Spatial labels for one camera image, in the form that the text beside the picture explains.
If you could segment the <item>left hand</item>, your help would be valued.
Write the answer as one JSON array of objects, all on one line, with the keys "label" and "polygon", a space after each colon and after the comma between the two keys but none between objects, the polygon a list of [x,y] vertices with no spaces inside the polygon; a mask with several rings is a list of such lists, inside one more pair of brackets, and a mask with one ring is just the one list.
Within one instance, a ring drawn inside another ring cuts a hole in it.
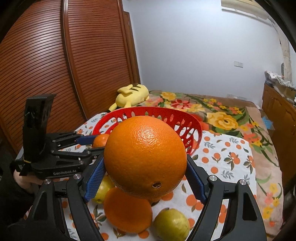
[{"label": "left hand", "polygon": [[15,170],[13,176],[16,183],[29,193],[34,192],[35,185],[43,184],[43,180],[39,179],[35,175],[28,174],[27,176],[21,176],[20,172]]}]

